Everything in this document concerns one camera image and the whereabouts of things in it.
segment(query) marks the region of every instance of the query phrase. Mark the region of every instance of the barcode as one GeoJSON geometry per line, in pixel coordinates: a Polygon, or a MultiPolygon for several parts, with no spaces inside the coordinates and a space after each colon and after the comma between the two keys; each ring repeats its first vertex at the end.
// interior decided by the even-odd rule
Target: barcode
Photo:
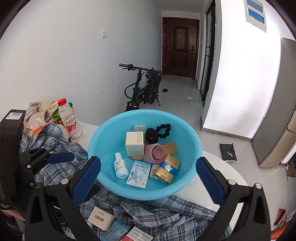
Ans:
{"type": "Polygon", "coordinates": [[[125,229],[122,229],[122,230],[120,231],[119,235],[121,235],[121,234],[125,234],[125,232],[126,232],[126,230],[125,230],[125,229]]]}
{"type": "Polygon", "coordinates": [[[101,218],[100,216],[98,216],[98,215],[95,215],[94,216],[97,220],[99,220],[99,221],[101,221],[101,222],[104,222],[104,219],[103,218],[101,218]]]}
{"type": "Polygon", "coordinates": [[[18,112],[11,112],[9,115],[5,118],[6,120],[19,120],[22,116],[22,113],[18,112]]]}

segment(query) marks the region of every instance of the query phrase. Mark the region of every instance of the black bag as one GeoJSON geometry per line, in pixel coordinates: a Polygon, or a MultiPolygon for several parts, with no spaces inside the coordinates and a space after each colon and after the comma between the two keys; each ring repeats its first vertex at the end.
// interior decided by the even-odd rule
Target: black bag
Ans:
{"type": "Polygon", "coordinates": [[[232,144],[220,144],[220,149],[222,153],[222,159],[224,161],[237,161],[237,157],[235,155],[233,143],[232,144]]]}

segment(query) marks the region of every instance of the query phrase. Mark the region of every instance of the black electric bicycle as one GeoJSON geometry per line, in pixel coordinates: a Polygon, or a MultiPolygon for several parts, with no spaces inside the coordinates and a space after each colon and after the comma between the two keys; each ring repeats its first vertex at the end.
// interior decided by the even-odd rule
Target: black electric bicycle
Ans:
{"type": "Polygon", "coordinates": [[[149,103],[153,104],[155,100],[157,100],[158,104],[158,88],[159,84],[161,82],[161,71],[152,69],[145,69],[133,66],[132,64],[119,64],[120,67],[123,67],[123,69],[127,69],[128,71],[135,70],[138,72],[137,74],[137,81],[124,90],[124,94],[127,98],[130,99],[130,101],[127,102],[126,110],[138,110],[140,103],[143,102],[144,104],[149,103]],[[142,79],[142,76],[145,74],[147,85],[144,88],[139,87],[139,83],[142,79]],[[133,88],[133,97],[129,97],[126,94],[126,90],[135,85],[133,88]]]}

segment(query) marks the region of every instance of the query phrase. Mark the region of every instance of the blue gripper pad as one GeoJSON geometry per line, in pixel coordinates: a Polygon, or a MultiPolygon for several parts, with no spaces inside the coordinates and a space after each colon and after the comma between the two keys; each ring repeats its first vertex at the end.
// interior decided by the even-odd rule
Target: blue gripper pad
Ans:
{"type": "Polygon", "coordinates": [[[96,156],[93,156],[92,158],[94,158],[93,162],[89,165],[87,170],[73,188],[72,203],[75,207],[84,202],[89,190],[96,180],[96,177],[101,171],[100,158],[96,156]]]}
{"type": "Polygon", "coordinates": [[[56,164],[73,161],[75,158],[72,152],[63,154],[51,154],[49,158],[46,159],[47,163],[56,164]]]}
{"type": "Polygon", "coordinates": [[[222,206],[225,202],[224,190],[201,157],[196,160],[195,167],[213,203],[222,206]]]}

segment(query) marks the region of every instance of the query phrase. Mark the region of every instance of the small blue box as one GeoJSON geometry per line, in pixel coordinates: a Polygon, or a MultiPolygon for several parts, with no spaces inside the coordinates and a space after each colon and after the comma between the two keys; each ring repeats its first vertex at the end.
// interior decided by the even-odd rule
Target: small blue box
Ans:
{"type": "Polygon", "coordinates": [[[121,240],[129,231],[131,227],[116,220],[108,232],[104,233],[101,237],[102,241],[116,241],[121,240]]]}
{"type": "Polygon", "coordinates": [[[126,184],[135,188],[146,188],[151,164],[143,161],[134,161],[126,184]]]}
{"type": "Polygon", "coordinates": [[[133,131],[142,131],[144,133],[144,138],[146,135],[146,128],[145,125],[133,125],[133,131]]]}

